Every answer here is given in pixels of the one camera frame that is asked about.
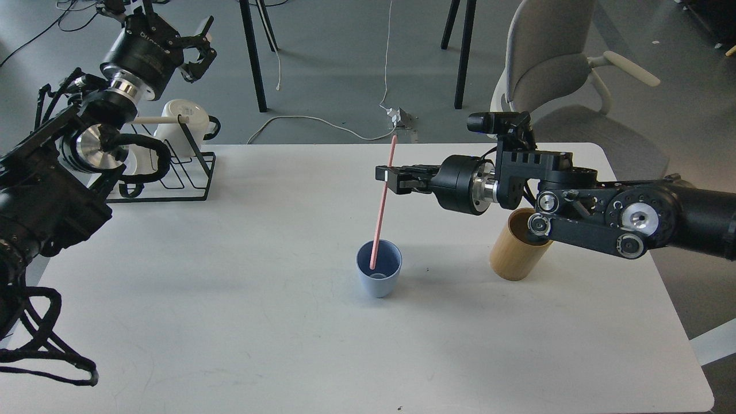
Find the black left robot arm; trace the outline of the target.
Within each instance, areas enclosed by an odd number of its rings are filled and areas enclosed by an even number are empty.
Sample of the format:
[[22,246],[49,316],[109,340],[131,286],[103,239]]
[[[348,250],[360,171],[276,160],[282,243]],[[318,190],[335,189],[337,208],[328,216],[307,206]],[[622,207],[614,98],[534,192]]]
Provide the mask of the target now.
[[97,1],[95,11],[116,19],[121,32],[101,63],[101,76],[74,69],[53,91],[39,90],[34,131],[2,157],[2,334],[21,323],[30,338],[3,348],[2,372],[34,374],[15,363],[55,360],[83,370],[87,379],[47,377],[81,387],[99,380],[95,363],[55,335],[62,296],[26,282],[37,256],[53,257],[86,241],[112,217],[107,198],[115,185],[122,197],[165,178],[171,167],[168,144],[123,133],[139,102],[155,101],[176,71],[187,82],[202,78],[216,58],[208,16],[197,34],[183,36],[155,13],[151,1]]

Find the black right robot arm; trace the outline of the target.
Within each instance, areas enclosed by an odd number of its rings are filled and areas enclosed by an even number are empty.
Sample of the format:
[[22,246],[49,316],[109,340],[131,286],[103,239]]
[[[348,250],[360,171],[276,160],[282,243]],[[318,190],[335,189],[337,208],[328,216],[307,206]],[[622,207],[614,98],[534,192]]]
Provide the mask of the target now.
[[533,205],[522,239],[552,240],[636,259],[674,246],[734,260],[733,193],[661,180],[600,182],[592,168],[575,167],[570,152],[537,149],[528,112],[473,113],[469,131],[495,135],[494,160],[452,155],[439,166],[378,166],[375,177],[395,194],[433,194],[439,205],[481,215],[490,204],[514,210]]

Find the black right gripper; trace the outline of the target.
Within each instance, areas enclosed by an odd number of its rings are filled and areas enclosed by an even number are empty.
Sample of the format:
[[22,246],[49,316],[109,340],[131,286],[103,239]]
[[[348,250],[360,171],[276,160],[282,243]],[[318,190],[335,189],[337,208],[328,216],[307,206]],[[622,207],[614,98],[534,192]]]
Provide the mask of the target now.
[[412,168],[413,173],[410,167],[376,166],[376,181],[384,181],[395,194],[431,192],[441,207],[463,214],[484,214],[496,202],[495,166],[490,160],[452,155],[439,166]]

